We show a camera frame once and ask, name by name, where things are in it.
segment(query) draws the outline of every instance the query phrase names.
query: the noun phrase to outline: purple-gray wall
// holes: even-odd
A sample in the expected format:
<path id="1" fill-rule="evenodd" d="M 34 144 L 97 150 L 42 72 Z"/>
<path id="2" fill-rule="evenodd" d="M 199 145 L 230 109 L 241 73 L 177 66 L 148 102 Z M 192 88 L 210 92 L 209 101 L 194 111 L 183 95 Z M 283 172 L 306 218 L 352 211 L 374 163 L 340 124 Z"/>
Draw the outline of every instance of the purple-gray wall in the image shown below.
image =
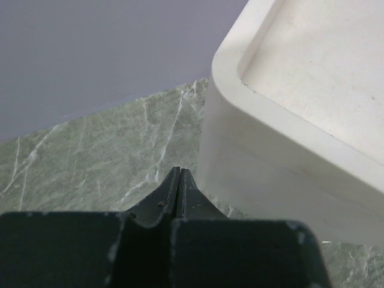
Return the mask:
<path id="1" fill-rule="evenodd" d="M 247 0 L 0 0 L 0 140 L 206 77 Z"/>

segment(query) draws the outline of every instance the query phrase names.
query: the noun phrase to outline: floor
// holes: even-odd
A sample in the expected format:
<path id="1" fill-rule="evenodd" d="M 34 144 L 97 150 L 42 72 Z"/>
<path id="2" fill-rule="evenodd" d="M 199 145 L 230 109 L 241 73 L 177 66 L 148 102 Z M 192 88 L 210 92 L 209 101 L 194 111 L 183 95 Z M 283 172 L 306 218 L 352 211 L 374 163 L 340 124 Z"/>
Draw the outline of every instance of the floor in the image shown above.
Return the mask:
<path id="1" fill-rule="evenodd" d="M 0 144 L 0 213 L 119 211 L 173 166 L 196 174 L 208 79 Z M 241 211 L 211 199 L 226 215 Z M 322 244 L 335 288 L 384 287 L 384 248 Z"/>

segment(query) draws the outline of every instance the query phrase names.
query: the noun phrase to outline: white plastic surface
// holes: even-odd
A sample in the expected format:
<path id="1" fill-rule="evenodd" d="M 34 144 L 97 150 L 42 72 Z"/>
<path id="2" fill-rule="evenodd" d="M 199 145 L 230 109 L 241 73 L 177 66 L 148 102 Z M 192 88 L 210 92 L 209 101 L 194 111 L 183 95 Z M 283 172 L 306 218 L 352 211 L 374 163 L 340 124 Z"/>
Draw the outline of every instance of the white plastic surface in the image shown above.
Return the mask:
<path id="1" fill-rule="evenodd" d="M 320 240 L 384 246 L 382 11 L 250 0 L 212 62 L 199 187 Z"/>

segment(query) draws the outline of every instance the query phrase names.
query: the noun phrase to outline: marble floor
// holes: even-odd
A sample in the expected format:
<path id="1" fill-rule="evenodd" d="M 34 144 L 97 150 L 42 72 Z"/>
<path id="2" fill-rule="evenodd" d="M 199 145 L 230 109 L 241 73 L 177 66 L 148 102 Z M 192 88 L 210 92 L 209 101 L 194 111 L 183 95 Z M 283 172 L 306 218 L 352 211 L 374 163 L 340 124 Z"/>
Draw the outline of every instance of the marble floor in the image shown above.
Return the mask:
<path id="1" fill-rule="evenodd" d="M 118 211 L 173 166 L 196 174 L 208 79 L 0 144 L 0 213 Z M 232 218 L 247 216 L 211 199 Z M 384 248 L 322 244 L 335 288 L 384 287 Z"/>

